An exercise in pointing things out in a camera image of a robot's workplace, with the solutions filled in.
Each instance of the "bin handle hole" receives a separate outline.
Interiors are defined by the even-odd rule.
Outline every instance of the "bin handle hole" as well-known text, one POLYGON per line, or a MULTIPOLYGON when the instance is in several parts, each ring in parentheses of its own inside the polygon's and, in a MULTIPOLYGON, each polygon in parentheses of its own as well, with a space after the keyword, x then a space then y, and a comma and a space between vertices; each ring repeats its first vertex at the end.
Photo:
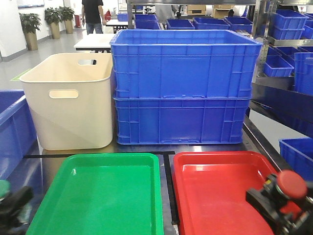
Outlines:
POLYGON ((83 65, 83 66, 86 66, 86 65, 96 65, 97 64, 97 60, 79 60, 78 64, 79 65, 83 65))
POLYGON ((49 97, 52 99, 71 99, 78 97, 77 90, 50 90, 49 97))

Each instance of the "table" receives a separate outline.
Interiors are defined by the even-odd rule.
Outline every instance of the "table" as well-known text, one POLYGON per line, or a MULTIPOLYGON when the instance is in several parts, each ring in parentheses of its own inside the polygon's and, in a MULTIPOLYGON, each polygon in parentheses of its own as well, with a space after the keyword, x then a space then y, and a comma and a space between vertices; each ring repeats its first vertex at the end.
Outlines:
POLYGON ((286 168, 286 162, 246 117, 243 126, 243 142, 239 144, 120 145, 116 142, 116 132, 114 132, 112 142, 100 149, 49 151, 40 149, 36 142, 12 172, 9 181, 13 189, 18 189, 22 185, 29 185, 34 189, 33 210, 30 216, 32 219, 66 157, 79 153, 150 152, 159 158, 164 235, 178 235, 179 217, 171 177, 173 156, 179 152, 202 151, 255 151, 266 156, 275 169, 286 168))
POLYGON ((104 34, 89 34, 74 45, 76 50, 95 50, 97 53, 100 51, 111 51, 110 41, 113 38, 113 33, 104 34))
POLYGON ((109 20, 106 26, 112 26, 113 32, 116 33, 120 29, 127 29, 128 22, 127 21, 118 21, 117 19, 109 20))

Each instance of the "small blue bin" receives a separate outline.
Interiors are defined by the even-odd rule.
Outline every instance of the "small blue bin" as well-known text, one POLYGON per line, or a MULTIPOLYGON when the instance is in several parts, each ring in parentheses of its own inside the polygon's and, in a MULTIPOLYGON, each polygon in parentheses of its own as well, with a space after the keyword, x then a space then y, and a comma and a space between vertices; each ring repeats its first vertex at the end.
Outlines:
POLYGON ((273 25, 279 29, 302 29, 308 18, 292 10, 277 10, 273 14, 273 25))
POLYGON ((304 15, 309 17, 308 20, 313 20, 313 13, 306 13, 304 15))
POLYGON ((138 29, 161 29, 157 21, 140 21, 135 20, 135 28, 138 29))
POLYGON ((249 99, 120 99, 120 144, 241 143, 249 99))
POLYGON ((6 179, 37 140, 23 91, 0 91, 0 180, 6 179))
POLYGON ((140 21, 158 21, 156 15, 140 15, 140 14, 135 14, 135 20, 140 20, 140 21))
POLYGON ((294 67, 294 54, 301 52, 294 47, 275 47, 279 53, 282 54, 283 58, 294 67))
POLYGON ((229 30, 127 29, 110 44, 119 98, 250 98, 262 46, 229 30))
POLYGON ((294 60, 294 91, 313 95, 313 53, 297 53, 294 60))
POLYGON ((313 139, 279 140, 280 155, 295 172, 307 181, 313 181, 313 139))
POLYGON ((272 27, 270 31, 270 35, 278 40, 284 39, 300 39, 302 33, 304 32, 303 29, 281 29, 277 28, 276 26, 272 27))
POLYGON ((168 19, 166 29, 195 29, 189 20, 168 19))
POLYGON ((229 29, 230 25, 222 19, 194 18, 196 29, 229 29))
POLYGON ((304 25, 303 38, 313 39, 313 20, 307 20, 304 25))
POLYGON ((313 47, 298 47, 301 52, 313 52, 313 47))
POLYGON ((252 22, 245 17, 224 17, 224 19, 230 25, 230 30, 245 30, 248 33, 252 31, 252 22))
POLYGON ((282 56, 282 54, 279 53, 278 50, 275 50, 272 47, 268 47, 268 55, 267 55, 267 57, 276 56, 276 55, 282 56))
POLYGON ((292 70, 293 66, 279 55, 267 57, 264 64, 264 73, 269 77, 288 77, 292 70))
POLYGON ((118 21, 128 21, 128 15, 127 14, 117 14, 117 20, 118 21))

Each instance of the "black shirt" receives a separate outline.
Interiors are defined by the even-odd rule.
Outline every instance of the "black shirt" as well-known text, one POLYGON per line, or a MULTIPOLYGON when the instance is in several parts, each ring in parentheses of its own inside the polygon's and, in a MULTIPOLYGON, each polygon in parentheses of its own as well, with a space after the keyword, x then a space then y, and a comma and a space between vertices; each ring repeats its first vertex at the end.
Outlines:
POLYGON ((103 6, 102 0, 82 0, 85 9, 86 23, 101 23, 98 6, 103 6))

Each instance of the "white table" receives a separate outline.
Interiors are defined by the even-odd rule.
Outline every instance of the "white table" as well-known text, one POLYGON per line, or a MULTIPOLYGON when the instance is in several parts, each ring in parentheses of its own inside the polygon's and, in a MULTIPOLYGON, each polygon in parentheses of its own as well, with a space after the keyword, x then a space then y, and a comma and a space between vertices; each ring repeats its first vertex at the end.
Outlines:
POLYGON ((99 51, 111 51, 110 41, 113 38, 113 33, 104 34, 89 34, 74 45, 76 50, 95 50, 99 51))
POLYGON ((117 19, 109 20, 106 26, 113 27, 113 33, 116 33, 120 29, 128 28, 128 21, 118 21, 117 19))

